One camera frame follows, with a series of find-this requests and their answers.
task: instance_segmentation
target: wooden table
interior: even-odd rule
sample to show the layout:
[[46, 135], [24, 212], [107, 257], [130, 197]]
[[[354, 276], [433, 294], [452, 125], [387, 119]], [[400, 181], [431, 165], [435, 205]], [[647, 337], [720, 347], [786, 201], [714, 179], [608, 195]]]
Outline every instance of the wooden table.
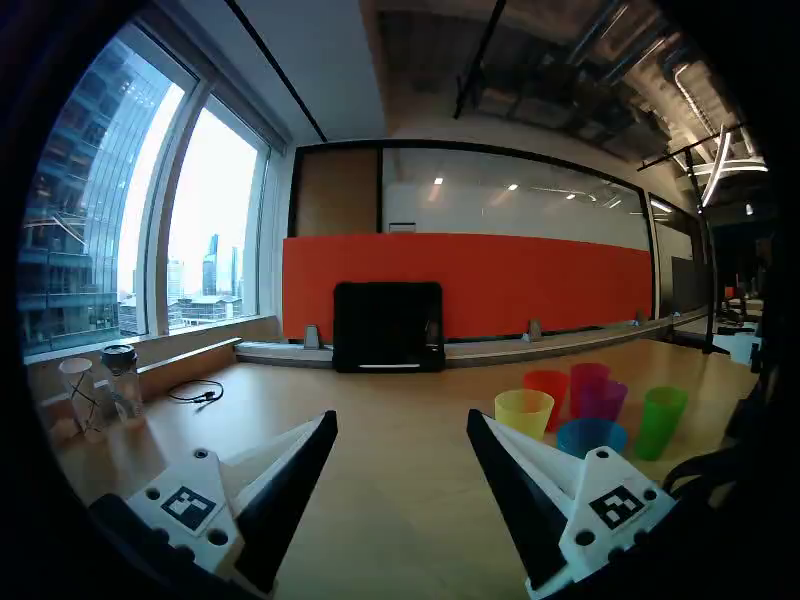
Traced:
[[[727, 356], [650, 340], [600, 350], [435, 374], [345, 375], [234, 364], [210, 375], [225, 396], [195, 413], [149, 405], [138, 431], [112, 427], [107, 443], [59, 452], [78, 494], [127, 496], [196, 447], [224, 460], [334, 409], [339, 437], [278, 573], [287, 598], [526, 598], [525, 573], [465, 428], [467, 411], [493, 414], [496, 394], [531, 368], [599, 361], [626, 383], [619, 422], [635, 439], [644, 392], [689, 391], [675, 438], [657, 462], [632, 462], [660, 480], [714, 450], [756, 376]], [[554, 443], [548, 434], [548, 441]], [[625, 454], [630, 458], [629, 449]]]

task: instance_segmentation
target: plastic cup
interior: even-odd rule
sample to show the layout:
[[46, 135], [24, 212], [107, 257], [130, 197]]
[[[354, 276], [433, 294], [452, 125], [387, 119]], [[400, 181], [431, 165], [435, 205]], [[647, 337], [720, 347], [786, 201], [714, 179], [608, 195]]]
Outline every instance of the plastic cup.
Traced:
[[95, 443], [105, 439], [106, 420], [95, 397], [92, 361], [88, 358], [68, 358], [58, 365], [58, 370], [75, 420], [86, 440]]
[[603, 384], [599, 392], [591, 387], [584, 387], [578, 398], [581, 418], [616, 421], [627, 395], [628, 386], [611, 379]]
[[494, 399], [494, 418], [535, 440], [544, 436], [555, 401], [538, 390], [509, 390]]
[[569, 410], [573, 417], [582, 417], [580, 413], [581, 397], [584, 393], [601, 395], [603, 386], [608, 381], [611, 369], [600, 363], [579, 363], [569, 370], [570, 393]]
[[621, 453], [628, 442], [625, 430], [606, 419], [576, 419], [570, 421], [558, 430], [558, 449], [572, 456], [585, 458], [600, 446], [608, 446], [615, 452]]
[[547, 431], [554, 431], [558, 427], [558, 416], [567, 397], [569, 375], [561, 371], [528, 371], [522, 379], [522, 385], [528, 390], [538, 390], [553, 397], [553, 410], [547, 421]]
[[674, 387], [657, 387], [644, 395], [644, 414], [634, 451], [642, 460], [658, 460], [689, 401], [689, 393]]

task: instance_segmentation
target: green plastic cup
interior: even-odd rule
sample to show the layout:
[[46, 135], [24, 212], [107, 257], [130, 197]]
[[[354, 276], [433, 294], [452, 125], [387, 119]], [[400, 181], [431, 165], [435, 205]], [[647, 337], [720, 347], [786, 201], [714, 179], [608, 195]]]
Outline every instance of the green plastic cup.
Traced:
[[678, 427], [689, 393], [674, 387], [652, 388], [644, 395], [644, 414], [634, 445], [642, 460], [658, 460]]

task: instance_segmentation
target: black tablet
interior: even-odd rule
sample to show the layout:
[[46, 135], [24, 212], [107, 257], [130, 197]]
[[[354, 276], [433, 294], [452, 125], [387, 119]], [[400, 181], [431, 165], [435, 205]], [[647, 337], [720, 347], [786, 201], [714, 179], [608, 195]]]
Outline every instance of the black tablet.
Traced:
[[333, 292], [333, 367], [340, 372], [444, 368], [438, 283], [340, 283]]

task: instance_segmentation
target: glass jar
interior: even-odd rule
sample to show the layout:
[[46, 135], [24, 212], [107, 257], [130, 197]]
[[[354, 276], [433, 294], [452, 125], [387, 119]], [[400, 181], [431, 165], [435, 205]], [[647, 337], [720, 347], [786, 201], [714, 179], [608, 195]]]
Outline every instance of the glass jar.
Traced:
[[120, 421], [126, 427], [135, 427], [144, 422], [142, 392], [136, 372], [137, 359], [136, 350], [127, 344], [115, 344], [103, 349], [102, 363], [111, 372], [108, 381], [111, 399]]

